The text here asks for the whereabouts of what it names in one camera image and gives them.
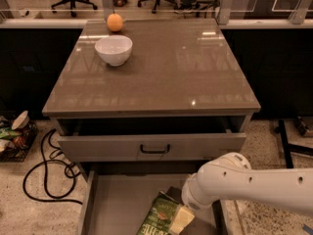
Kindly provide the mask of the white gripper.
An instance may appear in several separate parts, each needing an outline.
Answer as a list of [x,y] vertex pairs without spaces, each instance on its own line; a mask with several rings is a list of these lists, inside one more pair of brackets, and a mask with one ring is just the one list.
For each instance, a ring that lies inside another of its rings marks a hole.
[[[183,204],[194,212],[202,212],[212,205],[212,202],[200,188],[195,173],[189,175],[186,179],[181,198]],[[185,206],[179,206],[172,218],[169,226],[171,235],[179,235],[195,218],[195,214]]]

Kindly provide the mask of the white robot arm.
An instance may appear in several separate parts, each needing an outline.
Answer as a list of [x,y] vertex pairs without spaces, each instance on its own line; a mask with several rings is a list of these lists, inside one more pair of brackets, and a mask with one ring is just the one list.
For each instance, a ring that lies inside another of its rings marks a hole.
[[189,175],[181,190],[183,224],[223,200],[244,200],[304,215],[313,214],[313,169],[253,169],[246,157],[228,153]]

